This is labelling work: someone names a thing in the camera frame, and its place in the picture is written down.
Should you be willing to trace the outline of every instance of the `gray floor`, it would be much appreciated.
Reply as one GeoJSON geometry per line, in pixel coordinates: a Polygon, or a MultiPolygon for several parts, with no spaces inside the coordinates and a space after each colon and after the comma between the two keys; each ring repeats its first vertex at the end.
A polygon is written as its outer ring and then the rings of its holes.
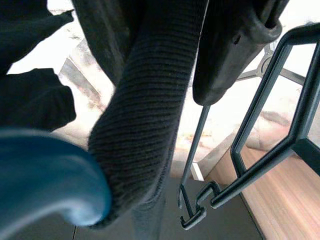
{"type": "MultiPolygon", "coordinates": [[[[207,207],[207,217],[196,227],[185,231],[180,225],[181,213],[177,206],[179,180],[170,179],[166,191],[166,206],[161,227],[161,240],[215,240],[215,239],[262,239],[253,219],[238,196],[218,209],[207,207]]],[[[190,180],[187,191],[195,196],[203,182],[190,180]]],[[[132,240],[134,238],[131,215],[127,214],[117,223],[104,230],[77,228],[63,222],[58,216],[28,226],[10,240],[132,240]]]]}

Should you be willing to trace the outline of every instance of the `blue handle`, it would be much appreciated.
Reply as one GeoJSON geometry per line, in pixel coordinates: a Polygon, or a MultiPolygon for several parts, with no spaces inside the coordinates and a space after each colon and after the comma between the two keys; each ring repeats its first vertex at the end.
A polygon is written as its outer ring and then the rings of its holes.
{"type": "Polygon", "coordinates": [[[0,239],[58,212],[90,226],[111,208],[99,165],[81,148],[30,129],[0,129],[0,239]]]}

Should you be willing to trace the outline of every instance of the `dark gray fabric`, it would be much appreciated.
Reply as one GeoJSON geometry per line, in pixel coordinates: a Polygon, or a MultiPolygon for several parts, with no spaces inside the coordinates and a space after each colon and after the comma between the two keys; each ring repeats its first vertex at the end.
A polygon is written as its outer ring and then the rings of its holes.
{"type": "Polygon", "coordinates": [[[53,131],[76,118],[71,89],[53,69],[0,77],[0,127],[53,131]]]}
{"type": "Polygon", "coordinates": [[[170,167],[174,156],[179,122],[176,123],[175,134],[172,138],[168,157],[156,182],[151,196],[132,211],[132,222],[136,240],[158,240],[160,237],[163,211],[166,205],[166,188],[170,167]]]}
{"type": "Polygon", "coordinates": [[[72,0],[89,48],[116,86],[145,14],[146,0],[72,0]]]}
{"type": "Polygon", "coordinates": [[[132,211],[135,240],[158,240],[166,205],[165,192],[152,202],[140,204],[132,211]]]}
{"type": "Polygon", "coordinates": [[[53,69],[6,75],[14,62],[72,21],[71,11],[53,16],[47,0],[1,2],[0,127],[53,131],[76,118],[71,90],[60,83],[53,69]]]}
{"type": "Polygon", "coordinates": [[[112,223],[153,195],[195,62],[206,0],[150,1],[115,94],[89,137],[112,191],[112,223]]]}
{"type": "Polygon", "coordinates": [[[0,75],[38,43],[74,19],[71,11],[52,15],[47,0],[2,1],[0,7],[0,75]]]}

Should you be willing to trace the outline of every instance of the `wooden shelf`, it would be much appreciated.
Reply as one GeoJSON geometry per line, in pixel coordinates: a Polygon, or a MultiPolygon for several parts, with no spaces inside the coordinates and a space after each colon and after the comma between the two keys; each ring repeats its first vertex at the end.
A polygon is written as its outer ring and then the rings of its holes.
{"type": "MultiPolygon", "coordinates": [[[[264,154],[241,151],[246,166],[264,154]]],[[[205,180],[229,185],[235,179],[228,150],[205,180]]],[[[301,159],[287,158],[242,194],[267,239],[320,239],[320,177],[301,159]]]]}

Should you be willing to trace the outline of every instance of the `black metal frame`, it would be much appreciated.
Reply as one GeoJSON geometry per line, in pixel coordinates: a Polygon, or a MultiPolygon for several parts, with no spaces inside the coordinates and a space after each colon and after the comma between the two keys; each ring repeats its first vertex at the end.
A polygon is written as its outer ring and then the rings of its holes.
{"type": "Polygon", "coordinates": [[[206,209],[201,207],[200,203],[208,197],[210,193],[214,194],[214,197],[210,201],[211,206],[214,209],[218,208],[238,195],[244,188],[256,181],[259,177],[294,152],[300,156],[318,175],[320,175],[320,162],[317,162],[317,159],[320,158],[320,149],[308,139],[308,133],[319,101],[320,23],[317,23],[292,29],[280,40],[230,149],[231,159],[237,174],[237,179],[223,191],[220,191],[216,182],[209,182],[199,192],[196,198],[196,213],[193,214],[192,207],[186,193],[185,183],[210,109],[209,106],[203,107],[183,172],[178,194],[178,206],[182,208],[181,200],[183,196],[190,217],[187,221],[181,217],[182,227],[188,230],[206,216],[206,209]],[[303,77],[300,76],[298,79],[299,81],[292,79],[294,82],[298,82],[300,84],[302,84],[302,80],[304,80],[304,83],[289,133],[287,137],[271,149],[265,156],[263,156],[249,169],[246,169],[241,157],[241,149],[243,148],[278,76],[282,75],[283,66],[292,50],[292,47],[294,45],[304,44],[316,44],[316,47],[306,78],[302,79],[303,77]]]}
{"type": "MultiPolygon", "coordinates": [[[[240,74],[240,76],[237,78],[236,82],[247,80],[247,79],[253,79],[256,77],[263,78],[265,75],[265,72],[267,70],[267,67],[270,64],[271,58],[274,54],[274,51],[271,50],[270,44],[264,47],[264,56],[261,59],[258,67],[255,70],[246,71],[240,74]]],[[[288,69],[282,68],[281,72],[279,74],[282,77],[285,77],[297,84],[303,85],[305,82],[305,77],[301,76],[293,71],[290,71],[288,69]]]]}

